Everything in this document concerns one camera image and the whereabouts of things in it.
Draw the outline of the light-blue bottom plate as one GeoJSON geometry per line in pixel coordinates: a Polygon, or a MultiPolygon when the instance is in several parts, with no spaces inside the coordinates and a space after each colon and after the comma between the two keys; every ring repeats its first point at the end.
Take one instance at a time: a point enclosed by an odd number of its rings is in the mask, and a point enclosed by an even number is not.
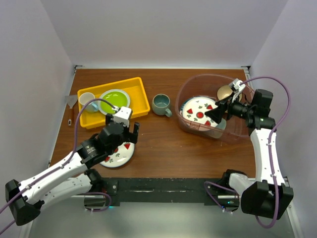
{"type": "Polygon", "coordinates": [[[211,128],[213,128],[213,126],[207,126],[207,125],[203,125],[203,124],[185,119],[181,113],[180,113],[180,115],[181,115],[181,119],[183,119],[185,121],[185,125],[192,127],[192,129],[195,129],[198,131],[207,131],[207,130],[210,130],[211,128]]]}

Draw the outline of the brown floral cream-inside bowl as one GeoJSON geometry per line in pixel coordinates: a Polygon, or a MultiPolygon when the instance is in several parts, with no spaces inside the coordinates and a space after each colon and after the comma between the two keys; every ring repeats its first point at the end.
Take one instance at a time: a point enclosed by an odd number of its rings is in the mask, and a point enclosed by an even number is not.
{"type": "Polygon", "coordinates": [[[232,93],[235,93],[235,91],[229,85],[223,85],[217,91],[217,100],[221,101],[225,98],[230,98],[232,93]]]}

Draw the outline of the light-teal divided rectangular dish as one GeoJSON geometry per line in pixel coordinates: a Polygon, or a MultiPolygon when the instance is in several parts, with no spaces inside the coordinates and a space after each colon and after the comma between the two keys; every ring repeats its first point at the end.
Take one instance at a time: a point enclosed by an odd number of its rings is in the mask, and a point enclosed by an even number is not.
{"type": "Polygon", "coordinates": [[[213,127],[211,130],[206,132],[206,135],[215,139],[219,139],[222,137],[225,128],[226,120],[222,118],[221,122],[216,127],[213,127]]]}

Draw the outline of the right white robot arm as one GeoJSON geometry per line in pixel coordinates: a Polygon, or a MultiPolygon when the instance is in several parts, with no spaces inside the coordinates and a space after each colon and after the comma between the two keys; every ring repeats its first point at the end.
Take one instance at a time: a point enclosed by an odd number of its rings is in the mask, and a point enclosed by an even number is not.
{"type": "Polygon", "coordinates": [[[244,172],[228,169],[215,184],[222,192],[236,193],[245,214],[279,220],[294,197],[293,189],[286,186],[280,172],[276,151],[275,120],[269,117],[273,94],[257,89],[251,103],[241,103],[231,94],[217,101],[216,108],[205,113],[220,122],[224,114],[245,120],[253,145],[256,163],[255,181],[248,179],[244,172]]]}

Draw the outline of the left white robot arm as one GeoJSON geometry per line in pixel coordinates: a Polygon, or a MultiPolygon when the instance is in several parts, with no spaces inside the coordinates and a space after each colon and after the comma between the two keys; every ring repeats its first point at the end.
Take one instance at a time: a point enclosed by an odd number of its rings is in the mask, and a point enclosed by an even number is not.
{"type": "Polygon", "coordinates": [[[11,210],[14,223],[18,226],[27,224],[49,205],[70,196],[100,193],[103,180],[93,167],[122,144],[137,143],[139,127],[139,123],[134,123],[130,132],[129,122],[107,116],[106,125],[100,133],[75,145],[74,150],[55,165],[27,180],[9,181],[5,185],[5,208],[11,210]]]}

